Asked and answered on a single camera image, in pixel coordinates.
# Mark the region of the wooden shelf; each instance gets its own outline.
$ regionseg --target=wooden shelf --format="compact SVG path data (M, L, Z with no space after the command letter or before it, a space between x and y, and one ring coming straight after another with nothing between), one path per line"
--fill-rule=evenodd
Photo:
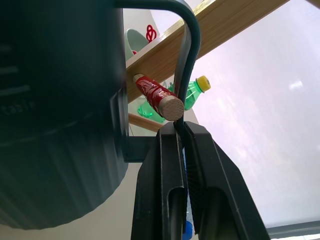
M201 29L198 58L231 39L265 17L288 0L205 0L195 10ZM126 62L128 102L141 93L132 84L135 74L144 74L161 83L171 77L176 68L184 22L175 23L164 34Z

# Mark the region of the red symbol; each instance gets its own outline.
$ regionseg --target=red symbol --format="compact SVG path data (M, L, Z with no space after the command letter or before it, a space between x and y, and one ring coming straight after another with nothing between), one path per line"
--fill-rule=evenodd
M148 25L146 27L146 35L145 38L151 43L153 40L155 40L157 37L157 32L154 30L154 28L151 25Z

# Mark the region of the green bottle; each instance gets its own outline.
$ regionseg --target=green bottle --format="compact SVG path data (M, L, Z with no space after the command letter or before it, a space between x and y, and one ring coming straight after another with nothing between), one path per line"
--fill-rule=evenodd
M210 82L205 76L201 76L195 81L189 82L184 103L184 110L187 111L191 109L198 99L199 95L209 90L210 88ZM173 84L170 85L168 90L173 92ZM141 104L137 111L142 117L156 121L158 123L162 124L165 121L165 119L153 109L153 107L148 103L147 100L144 101L143 104Z

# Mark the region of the green cup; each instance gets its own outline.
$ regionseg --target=green cup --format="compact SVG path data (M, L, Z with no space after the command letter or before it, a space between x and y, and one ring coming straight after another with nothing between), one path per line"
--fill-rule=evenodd
M134 55L133 51L139 52L148 43L149 41L140 32L129 28L124 33L125 60L128 61Z

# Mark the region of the yellow bottle cap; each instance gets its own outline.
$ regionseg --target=yellow bottle cap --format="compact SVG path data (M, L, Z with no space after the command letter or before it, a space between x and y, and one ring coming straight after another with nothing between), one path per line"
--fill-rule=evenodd
M202 92L208 91L211 88L210 82L205 76L197 78L196 83L199 85Z

